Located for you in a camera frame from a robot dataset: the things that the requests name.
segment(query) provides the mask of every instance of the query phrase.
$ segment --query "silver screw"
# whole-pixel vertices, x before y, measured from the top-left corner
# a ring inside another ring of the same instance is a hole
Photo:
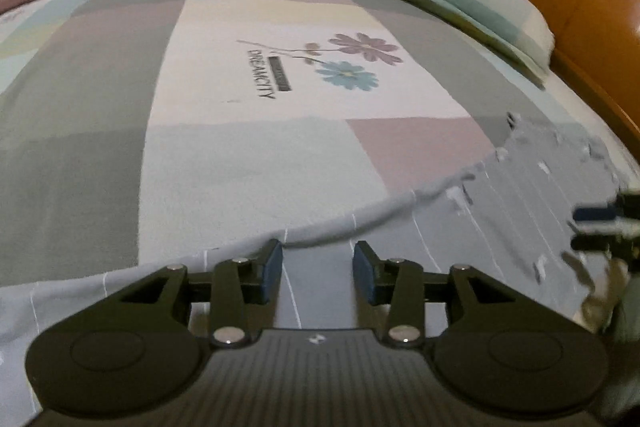
[[[222,344],[235,344],[244,339],[244,331],[235,326],[224,326],[213,332],[213,338]]]
[[[397,342],[413,342],[420,338],[420,330],[403,324],[389,330],[389,336]]]

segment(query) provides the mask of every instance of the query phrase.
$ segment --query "mattress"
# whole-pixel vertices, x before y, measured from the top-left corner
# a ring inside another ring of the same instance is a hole
[[[636,182],[559,79],[403,0],[33,0],[0,16],[0,64],[2,427],[38,410],[23,364],[44,328],[273,237],[277,327],[379,326],[359,239],[573,317],[607,260],[570,251],[572,208]]]

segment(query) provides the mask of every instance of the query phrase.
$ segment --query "bed sheet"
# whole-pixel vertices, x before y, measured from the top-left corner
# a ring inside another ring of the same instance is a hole
[[[278,237],[276,325],[311,328],[380,323],[357,239],[569,317],[606,273],[568,221],[627,186],[625,153],[402,0],[38,0],[0,18],[0,60],[2,427],[38,409],[38,332],[175,260]]]

